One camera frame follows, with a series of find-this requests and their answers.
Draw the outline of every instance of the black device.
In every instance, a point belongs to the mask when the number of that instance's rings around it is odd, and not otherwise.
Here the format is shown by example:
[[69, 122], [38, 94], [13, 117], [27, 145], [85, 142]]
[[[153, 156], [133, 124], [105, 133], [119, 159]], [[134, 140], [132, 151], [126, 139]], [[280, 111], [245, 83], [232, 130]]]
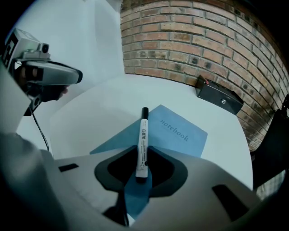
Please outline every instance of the black device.
[[236, 115], [244, 101], [234, 92], [220, 84], [199, 76], [196, 84], [197, 96]]

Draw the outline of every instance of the blue notebook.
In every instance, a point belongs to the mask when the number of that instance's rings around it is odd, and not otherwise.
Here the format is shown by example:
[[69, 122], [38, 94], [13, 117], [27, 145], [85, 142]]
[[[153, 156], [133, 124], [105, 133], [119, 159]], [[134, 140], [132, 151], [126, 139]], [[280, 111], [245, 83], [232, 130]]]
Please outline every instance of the blue notebook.
[[[137, 145], [139, 130], [140, 119], [92, 150], [90, 154]], [[159, 105], [149, 113], [149, 145], [151, 146], [201, 157], [207, 135], [205, 131], [163, 105]], [[134, 219], [138, 217], [149, 202], [151, 188], [152, 175], [150, 171], [145, 184], [136, 182], [134, 172], [125, 185], [126, 210]]]

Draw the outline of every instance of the round table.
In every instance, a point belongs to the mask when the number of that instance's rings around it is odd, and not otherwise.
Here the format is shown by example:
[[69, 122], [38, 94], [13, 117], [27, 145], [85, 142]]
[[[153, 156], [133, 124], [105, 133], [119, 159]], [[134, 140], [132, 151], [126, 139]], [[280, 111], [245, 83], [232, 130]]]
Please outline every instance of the round table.
[[194, 87], [171, 80], [124, 74], [99, 84], [62, 107], [50, 120], [55, 159], [89, 155], [160, 104], [208, 133], [201, 158], [253, 188], [252, 162], [237, 117], [196, 96]]

